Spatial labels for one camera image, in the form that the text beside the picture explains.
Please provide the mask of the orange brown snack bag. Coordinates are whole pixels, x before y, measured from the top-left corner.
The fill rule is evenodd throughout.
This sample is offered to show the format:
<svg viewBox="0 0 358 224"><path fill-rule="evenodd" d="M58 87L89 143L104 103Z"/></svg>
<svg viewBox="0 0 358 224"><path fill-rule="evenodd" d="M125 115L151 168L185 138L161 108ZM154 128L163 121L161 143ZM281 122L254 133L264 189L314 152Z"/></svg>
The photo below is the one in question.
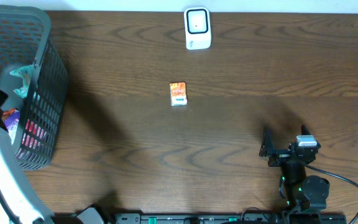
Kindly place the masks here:
<svg viewBox="0 0 358 224"><path fill-rule="evenodd" d="M19 110L17 108L13 108L10 110L6 110L2 114L2 120L6 121L10 116L12 116L14 113L18 112Z"/></svg>

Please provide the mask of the green white snack packet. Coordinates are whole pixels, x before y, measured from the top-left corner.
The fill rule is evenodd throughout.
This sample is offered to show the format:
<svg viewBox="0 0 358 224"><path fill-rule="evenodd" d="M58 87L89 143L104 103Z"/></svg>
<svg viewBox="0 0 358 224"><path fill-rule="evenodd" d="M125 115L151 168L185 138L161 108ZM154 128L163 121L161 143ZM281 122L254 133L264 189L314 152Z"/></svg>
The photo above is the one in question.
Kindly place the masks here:
<svg viewBox="0 0 358 224"><path fill-rule="evenodd" d="M14 93L17 96L19 96L21 98L27 97L31 79L32 79L34 72L35 72L35 68L33 65L26 65L26 66L17 68L9 73L13 77L22 79L22 86L20 88L16 88L14 90Z"/></svg>

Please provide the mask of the small orange box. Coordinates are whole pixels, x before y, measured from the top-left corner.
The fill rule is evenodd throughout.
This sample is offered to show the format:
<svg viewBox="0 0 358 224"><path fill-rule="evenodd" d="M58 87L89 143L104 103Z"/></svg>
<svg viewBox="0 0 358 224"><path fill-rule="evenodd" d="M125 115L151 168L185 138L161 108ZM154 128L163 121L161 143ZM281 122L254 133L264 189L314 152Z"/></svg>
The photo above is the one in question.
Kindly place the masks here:
<svg viewBox="0 0 358 224"><path fill-rule="evenodd" d="M170 102L172 106L185 106L188 103L186 83L176 82L170 84Z"/></svg>

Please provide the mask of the red purple snack pack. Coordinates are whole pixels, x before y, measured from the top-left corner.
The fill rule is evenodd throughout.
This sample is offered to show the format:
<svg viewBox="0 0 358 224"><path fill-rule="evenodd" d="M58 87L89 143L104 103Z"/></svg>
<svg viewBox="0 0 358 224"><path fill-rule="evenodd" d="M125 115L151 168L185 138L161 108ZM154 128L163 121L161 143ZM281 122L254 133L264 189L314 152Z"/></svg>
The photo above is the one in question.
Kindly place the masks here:
<svg viewBox="0 0 358 224"><path fill-rule="evenodd" d="M9 133L9 137L11 139L11 143L14 143L16 132L18 129L20 120L20 111L14 113L12 116L10 116L6 121L4 121L4 124L7 128L7 131Z"/></svg>

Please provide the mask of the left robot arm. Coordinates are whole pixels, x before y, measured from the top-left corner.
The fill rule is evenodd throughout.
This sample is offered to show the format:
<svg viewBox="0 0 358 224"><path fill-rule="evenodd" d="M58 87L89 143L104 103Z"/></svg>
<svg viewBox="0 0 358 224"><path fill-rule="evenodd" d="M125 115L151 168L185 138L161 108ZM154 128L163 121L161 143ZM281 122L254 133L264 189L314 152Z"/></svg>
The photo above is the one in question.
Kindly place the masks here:
<svg viewBox="0 0 358 224"><path fill-rule="evenodd" d="M0 223L108 223L92 205L79 214L56 215L35 193L12 150L12 143L2 120L1 106L7 95L0 90Z"/></svg>

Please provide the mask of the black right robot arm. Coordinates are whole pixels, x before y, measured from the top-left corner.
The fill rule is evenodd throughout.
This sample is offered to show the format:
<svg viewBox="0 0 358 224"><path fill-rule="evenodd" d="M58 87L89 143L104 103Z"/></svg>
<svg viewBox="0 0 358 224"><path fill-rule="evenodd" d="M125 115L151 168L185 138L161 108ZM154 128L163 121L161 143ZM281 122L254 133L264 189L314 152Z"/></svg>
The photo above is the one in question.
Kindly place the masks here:
<svg viewBox="0 0 358 224"><path fill-rule="evenodd" d="M316 159L320 147L304 125L286 149L276 148L271 132L264 131L259 156L268 157L268 166L279 167L282 172L279 191L288 204L280 212L282 223L323 223L321 211L327 206L330 183L320 176L307 175L305 170Z"/></svg>

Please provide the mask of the white barcode scanner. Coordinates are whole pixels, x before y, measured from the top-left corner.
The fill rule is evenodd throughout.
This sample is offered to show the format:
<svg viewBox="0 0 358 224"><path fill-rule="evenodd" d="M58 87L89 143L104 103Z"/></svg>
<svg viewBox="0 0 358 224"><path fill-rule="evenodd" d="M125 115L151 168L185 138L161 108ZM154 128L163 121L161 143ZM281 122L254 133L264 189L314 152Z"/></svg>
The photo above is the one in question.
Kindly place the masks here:
<svg viewBox="0 0 358 224"><path fill-rule="evenodd" d="M203 50L211 46L211 20L205 7L191 7L184 11L185 43L188 50Z"/></svg>

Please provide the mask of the grey plastic mesh basket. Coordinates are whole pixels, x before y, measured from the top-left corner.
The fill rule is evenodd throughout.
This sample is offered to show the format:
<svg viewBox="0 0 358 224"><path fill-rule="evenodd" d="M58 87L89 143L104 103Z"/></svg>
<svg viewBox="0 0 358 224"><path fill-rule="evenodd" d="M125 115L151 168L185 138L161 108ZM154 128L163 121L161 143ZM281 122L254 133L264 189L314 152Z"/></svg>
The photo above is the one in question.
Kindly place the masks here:
<svg viewBox="0 0 358 224"><path fill-rule="evenodd" d="M13 152L24 170L47 167L53 157L68 90L68 72L50 37L51 20L36 7L0 5L2 110L17 108L20 120ZM33 65L26 98L14 93L22 79L9 73Z"/></svg>

